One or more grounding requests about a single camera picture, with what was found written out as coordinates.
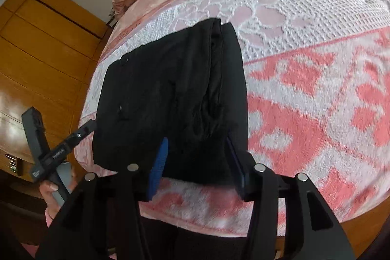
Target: pink floral pattern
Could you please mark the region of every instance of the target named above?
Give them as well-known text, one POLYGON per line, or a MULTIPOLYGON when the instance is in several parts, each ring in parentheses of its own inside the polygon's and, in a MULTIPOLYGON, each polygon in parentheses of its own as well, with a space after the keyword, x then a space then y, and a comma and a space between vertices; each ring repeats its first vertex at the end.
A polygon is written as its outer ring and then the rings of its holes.
MULTIPOLYGON (((247 1, 176 0, 138 26, 99 62, 80 124, 95 118, 112 61, 144 42, 218 16, 233 23, 241 45, 249 151, 256 162, 279 174, 308 174, 340 221, 372 209, 390 193, 390 0, 354 7, 362 17, 374 12, 381 17, 354 23, 342 22, 354 14, 318 15, 316 4, 305 15, 292 15, 297 9, 286 0, 247 1), (342 23, 327 25, 332 19, 342 23)), ((346 0, 332 1, 341 8, 346 0)), ((78 161, 99 176, 114 173, 93 163, 92 138, 76 149, 78 161)), ((247 233, 252 203, 241 201, 232 188, 163 179, 140 210, 196 232, 236 237, 247 233)), ((279 234, 284 224, 280 201, 279 234)))

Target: black cloth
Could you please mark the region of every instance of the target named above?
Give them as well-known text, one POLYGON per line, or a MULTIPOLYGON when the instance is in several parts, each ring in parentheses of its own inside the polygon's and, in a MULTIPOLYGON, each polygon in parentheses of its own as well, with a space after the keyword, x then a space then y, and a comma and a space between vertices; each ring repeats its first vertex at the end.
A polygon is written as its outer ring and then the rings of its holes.
POLYGON ((246 237, 202 235, 142 217, 152 260, 240 260, 246 237))
POLYGON ((96 114, 94 163, 149 171, 163 137, 163 176, 231 184, 224 141, 247 150, 248 114, 241 50, 233 26, 207 19, 142 45, 113 62, 96 114))

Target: pink and white bedspread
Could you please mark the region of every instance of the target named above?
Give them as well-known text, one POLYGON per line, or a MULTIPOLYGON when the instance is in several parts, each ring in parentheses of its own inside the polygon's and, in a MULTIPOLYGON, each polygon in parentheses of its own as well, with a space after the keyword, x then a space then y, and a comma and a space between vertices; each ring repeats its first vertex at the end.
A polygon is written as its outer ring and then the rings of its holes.
MULTIPOLYGON (((340 221, 390 190, 390 0, 173 0, 102 56, 80 124, 95 118, 108 66, 209 17, 237 32, 248 90, 249 151, 278 174, 305 172, 340 221)), ((75 151, 87 170, 92 136, 75 151)), ((163 179, 142 215, 192 231, 245 236, 252 204, 234 189, 163 179)), ((278 233, 284 231, 280 202, 278 233)))

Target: wooden furniture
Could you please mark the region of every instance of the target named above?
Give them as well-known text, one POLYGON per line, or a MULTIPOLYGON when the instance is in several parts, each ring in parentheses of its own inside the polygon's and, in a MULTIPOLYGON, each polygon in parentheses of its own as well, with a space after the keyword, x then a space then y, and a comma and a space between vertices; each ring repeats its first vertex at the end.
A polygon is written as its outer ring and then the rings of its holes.
MULTIPOLYGON (((29 107, 42 113, 51 147, 78 127, 110 32, 103 21, 71 0, 6 0, 0 7, 2 170, 30 180, 33 160, 21 123, 21 114, 29 107), (12 171, 12 157, 22 160, 21 175, 12 171)), ((73 155, 69 160, 82 174, 73 155)))

